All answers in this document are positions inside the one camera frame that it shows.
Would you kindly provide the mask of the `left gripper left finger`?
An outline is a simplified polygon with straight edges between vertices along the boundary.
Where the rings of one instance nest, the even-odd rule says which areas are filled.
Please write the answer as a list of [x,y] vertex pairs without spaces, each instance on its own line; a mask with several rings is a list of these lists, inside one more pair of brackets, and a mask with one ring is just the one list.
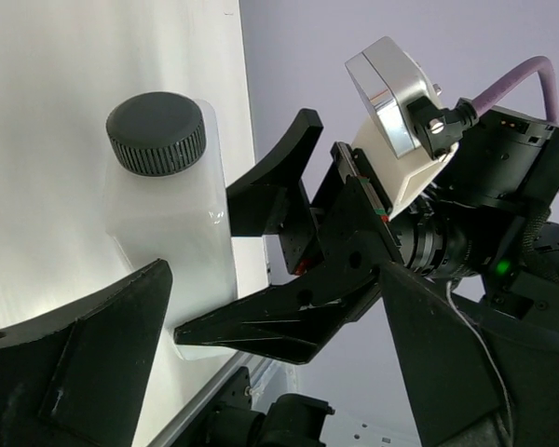
[[0,446],[130,446],[171,285],[157,260],[0,329]]

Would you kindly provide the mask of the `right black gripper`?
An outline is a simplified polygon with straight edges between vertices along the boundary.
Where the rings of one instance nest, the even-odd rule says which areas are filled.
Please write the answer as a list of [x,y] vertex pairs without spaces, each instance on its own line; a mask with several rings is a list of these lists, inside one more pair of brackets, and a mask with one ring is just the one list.
[[426,272],[429,242],[419,225],[426,200],[389,218],[362,150],[335,143],[318,192],[307,197],[299,182],[322,131],[317,111],[299,110],[272,150],[226,188],[231,235],[279,232],[295,279],[187,321],[174,329],[177,345],[229,347],[306,364],[379,299],[382,261]]

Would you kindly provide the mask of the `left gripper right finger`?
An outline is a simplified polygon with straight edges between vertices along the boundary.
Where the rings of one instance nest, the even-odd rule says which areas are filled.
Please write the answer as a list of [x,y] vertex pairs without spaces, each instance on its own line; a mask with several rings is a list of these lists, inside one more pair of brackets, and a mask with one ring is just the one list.
[[514,318],[386,263],[381,289],[424,446],[559,446],[559,285],[521,274]]

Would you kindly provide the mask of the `white bottle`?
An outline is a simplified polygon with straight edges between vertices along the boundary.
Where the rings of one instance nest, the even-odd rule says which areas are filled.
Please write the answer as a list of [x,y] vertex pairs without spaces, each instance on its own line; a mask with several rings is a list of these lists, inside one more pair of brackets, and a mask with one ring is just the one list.
[[172,337],[238,298],[217,117],[208,102],[154,91],[120,103],[105,128],[106,231],[131,268],[169,263]]

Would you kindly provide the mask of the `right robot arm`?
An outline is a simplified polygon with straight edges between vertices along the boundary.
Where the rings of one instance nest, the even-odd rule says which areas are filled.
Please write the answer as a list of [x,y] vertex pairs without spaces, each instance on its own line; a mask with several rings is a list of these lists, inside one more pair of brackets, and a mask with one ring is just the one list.
[[310,362],[382,302],[424,446],[559,446],[559,127],[496,107],[405,210],[362,142],[334,144],[314,197],[302,174],[322,131],[299,111],[226,191],[235,237],[276,235],[291,282],[180,326],[179,345]]

